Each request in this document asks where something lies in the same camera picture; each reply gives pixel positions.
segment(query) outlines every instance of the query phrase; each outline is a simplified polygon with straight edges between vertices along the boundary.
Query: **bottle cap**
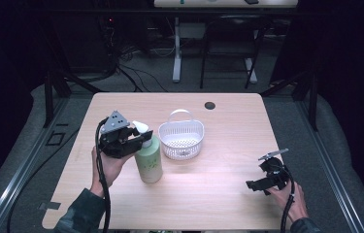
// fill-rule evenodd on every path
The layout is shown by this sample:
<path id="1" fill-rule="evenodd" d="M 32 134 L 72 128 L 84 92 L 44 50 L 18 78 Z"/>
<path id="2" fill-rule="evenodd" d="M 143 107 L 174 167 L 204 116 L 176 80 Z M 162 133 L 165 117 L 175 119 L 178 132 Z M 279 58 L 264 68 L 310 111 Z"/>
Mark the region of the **bottle cap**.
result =
<path id="1" fill-rule="evenodd" d="M 144 123 L 133 120 L 133 124 L 136 126 L 137 131 L 139 131 L 139 133 L 141 133 L 141 134 L 146 133 L 146 132 L 149 131 L 149 126 L 144 124 Z M 142 147 L 143 148 L 148 148 L 148 147 L 150 147 L 150 145 L 151 145 L 151 139 L 143 142 Z"/>

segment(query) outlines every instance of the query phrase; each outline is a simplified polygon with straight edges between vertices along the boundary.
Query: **black hole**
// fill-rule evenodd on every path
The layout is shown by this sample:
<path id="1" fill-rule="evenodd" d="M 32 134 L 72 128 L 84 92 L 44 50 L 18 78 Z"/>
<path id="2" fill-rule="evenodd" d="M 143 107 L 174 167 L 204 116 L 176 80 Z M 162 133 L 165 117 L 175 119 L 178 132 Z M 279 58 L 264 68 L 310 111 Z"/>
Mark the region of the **black hole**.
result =
<path id="1" fill-rule="evenodd" d="M 212 110 L 212 109 L 215 108 L 215 103 L 213 103 L 213 102 L 206 102 L 205 108 L 208 109 L 208 110 Z"/>

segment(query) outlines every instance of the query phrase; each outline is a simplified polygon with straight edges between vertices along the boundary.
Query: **table surface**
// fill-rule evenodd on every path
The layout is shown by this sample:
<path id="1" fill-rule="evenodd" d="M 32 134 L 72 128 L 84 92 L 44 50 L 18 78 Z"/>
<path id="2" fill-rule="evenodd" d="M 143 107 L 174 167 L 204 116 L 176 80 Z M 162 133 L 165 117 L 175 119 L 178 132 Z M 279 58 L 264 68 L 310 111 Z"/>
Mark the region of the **table surface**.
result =
<path id="1" fill-rule="evenodd" d="M 215 103 L 213 110 L 206 102 Z M 84 187 L 91 184 L 91 156 L 98 123 L 118 110 L 158 135 L 175 109 L 186 109 L 205 126 L 196 157 L 176 161 L 163 152 L 163 177 L 143 183 L 131 158 L 110 188 L 113 229 L 279 229 L 281 210 L 273 197 L 248 189 L 265 177 L 257 158 L 278 149 L 263 100 L 252 93 L 99 93 L 94 95 L 73 145 L 43 226 L 53 228 Z M 179 113 L 172 120 L 189 119 Z"/>
<path id="2" fill-rule="evenodd" d="M 259 0 L 248 4 L 245 0 L 154 0 L 158 8 L 295 8 L 298 0 Z"/>

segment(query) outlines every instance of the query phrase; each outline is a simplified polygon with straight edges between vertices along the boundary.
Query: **green bottle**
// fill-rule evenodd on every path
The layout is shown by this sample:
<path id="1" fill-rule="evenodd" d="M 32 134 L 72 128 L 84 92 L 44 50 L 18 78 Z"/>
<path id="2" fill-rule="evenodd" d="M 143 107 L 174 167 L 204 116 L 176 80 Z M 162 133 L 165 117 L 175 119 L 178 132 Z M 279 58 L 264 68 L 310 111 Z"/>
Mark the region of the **green bottle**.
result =
<path id="1" fill-rule="evenodd" d="M 149 127 L 139 121 L 133 121 L 140 133 L 149 131 Z M 145 183 L 156 183 L 163 175 L 161 167 L 160 141 L 155 135 L 143 142 L 142 148 L 135 155 L 140 178 Z"/>

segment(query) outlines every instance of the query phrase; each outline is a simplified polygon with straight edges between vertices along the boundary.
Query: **basket handle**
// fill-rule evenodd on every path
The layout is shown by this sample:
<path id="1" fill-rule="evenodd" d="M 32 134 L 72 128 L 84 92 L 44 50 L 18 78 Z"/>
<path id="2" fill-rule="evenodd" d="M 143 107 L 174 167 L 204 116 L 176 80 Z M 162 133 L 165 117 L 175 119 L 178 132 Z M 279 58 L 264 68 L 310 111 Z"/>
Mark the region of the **basket handle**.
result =
<path id="1" fill-rule="evenodd" d="M 190 117 L 191 117 L 191 120 L 194 120 L 193 114 L 191 112 L 189 112 L 188 110 L 185 110 L 185 109 L 177 109 L 177 110 L 174 110 L 173 112 L 170 113 L 169 118 L 167 119 L 167 122 L 170 122 L 170 119 L 172 118 L 172 116 L 175 115 L 175 114 L 177 114 L 177 113 L 186 113 L 186 114 L 189 114 Z"/>

